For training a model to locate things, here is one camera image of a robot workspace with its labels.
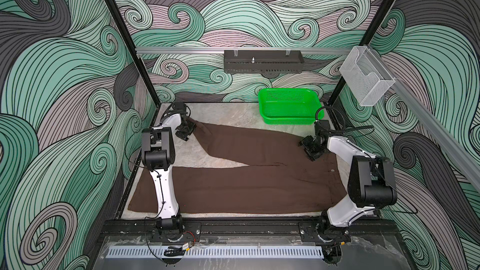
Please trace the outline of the brown trousers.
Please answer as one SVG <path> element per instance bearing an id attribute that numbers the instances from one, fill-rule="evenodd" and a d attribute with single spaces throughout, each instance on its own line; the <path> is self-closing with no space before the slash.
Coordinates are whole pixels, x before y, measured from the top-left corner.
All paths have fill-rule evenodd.
<path id="1" fill-rule="evenodd" d="M 209 156 L 237 167 L 173 167 L 174 194 L 184 214 L 312 213 L 346 196 L 336 156 L 310 160 L 299 136 L 203 122 L 196 123 L 194 136 Z"/>

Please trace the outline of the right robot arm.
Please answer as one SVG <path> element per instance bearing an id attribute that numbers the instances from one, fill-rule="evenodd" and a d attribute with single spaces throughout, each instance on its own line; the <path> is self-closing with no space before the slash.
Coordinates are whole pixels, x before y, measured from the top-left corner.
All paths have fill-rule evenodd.
<path id="1" fill-rule="evenodd" d="M 398 200 L 393 162 L 361 149 L 342 131 L 328 129 L 327 124 L 327 121 L 316 120 L 314 136 L 299 142 L 311 161 L 334 153 L 350 166 L 347 195 L 321 216 L 317 230 L 324 234 L 346 231 L 362 216 L 393 206 Z"/>

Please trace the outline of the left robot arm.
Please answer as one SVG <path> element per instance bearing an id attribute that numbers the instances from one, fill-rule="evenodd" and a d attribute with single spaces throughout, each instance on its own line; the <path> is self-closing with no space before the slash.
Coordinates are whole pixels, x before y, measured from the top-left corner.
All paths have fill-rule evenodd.
<path id="1" fill-rule="evenodd" d="M 173 102 L 162 114 L 160 123 L 144 129 L 141 134 L 142 165 L 151 176 L 157 202 L 153 220 L 159 237 L 169 241 L 180 240 L 185 230 L 173 184 L 174 135 L 179 133 L 184 140 L 188 139 L 195 128 L 195 124 L 187 120 L 189 115 L 190 108 L 185 103 Z"/>

